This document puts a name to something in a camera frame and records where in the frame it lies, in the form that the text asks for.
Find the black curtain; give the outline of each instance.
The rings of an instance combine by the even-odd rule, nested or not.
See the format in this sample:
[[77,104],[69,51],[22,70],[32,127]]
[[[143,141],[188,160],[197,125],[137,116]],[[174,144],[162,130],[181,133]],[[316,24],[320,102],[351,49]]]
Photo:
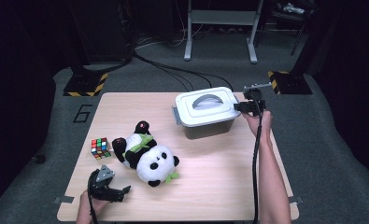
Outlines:
[[369,169],[369,0],[344,1],[336,13],[331,46],[315,79],[337,131]]
[[53,76],[86,63],[65,2],[48,1],[0,0],[0,197],[46,140]]

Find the white plastic container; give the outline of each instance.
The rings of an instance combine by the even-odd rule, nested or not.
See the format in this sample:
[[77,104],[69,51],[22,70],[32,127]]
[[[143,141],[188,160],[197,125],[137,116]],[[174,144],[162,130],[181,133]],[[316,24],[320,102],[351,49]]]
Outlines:
[[184,126],[189,139],[227,133],[240,115],[234,110],[237,103],[234,94],[225,87],[182,93],[176,97],[174,108],[177,124]]

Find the panda plush toy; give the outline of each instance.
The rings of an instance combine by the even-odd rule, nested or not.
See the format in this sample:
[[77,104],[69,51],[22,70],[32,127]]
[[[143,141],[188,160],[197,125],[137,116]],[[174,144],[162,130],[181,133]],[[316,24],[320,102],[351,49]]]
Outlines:
[[152,187],[178,177],[175,173],[178,157],[168,147],[157,145],[144,120],[137,123],[129,137],[114,139],[112,146],[118,160],[136,169],[138,177]]

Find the human arm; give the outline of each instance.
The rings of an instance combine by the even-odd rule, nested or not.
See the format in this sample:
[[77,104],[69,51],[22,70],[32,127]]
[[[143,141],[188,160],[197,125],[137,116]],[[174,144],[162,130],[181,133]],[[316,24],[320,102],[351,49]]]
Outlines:
[[[259,117],[242,113],[254,135],[257,135]],[[259,144],[259,202],[260,221],[264,223],[291,223],[289,198],[283,176],[277,164],[271,141],[271,112],[263,111]]]
[[[92,198],[92,206],[96,216],[99,216],[109,201],[102,201]],[[79,208],[77,214],[77,224],[92,223],[91,205],[89,204],[88,191],[85,190],[79,199]]]

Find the container lid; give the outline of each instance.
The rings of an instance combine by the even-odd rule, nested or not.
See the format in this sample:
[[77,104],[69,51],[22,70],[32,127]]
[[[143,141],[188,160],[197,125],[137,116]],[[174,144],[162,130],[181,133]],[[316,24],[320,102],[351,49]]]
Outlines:
[[234,119],[240,115],[234,109],[237,103],[231,90],[226,87],[190,91],[176,97],[177,112],[182,124],[187,127]]

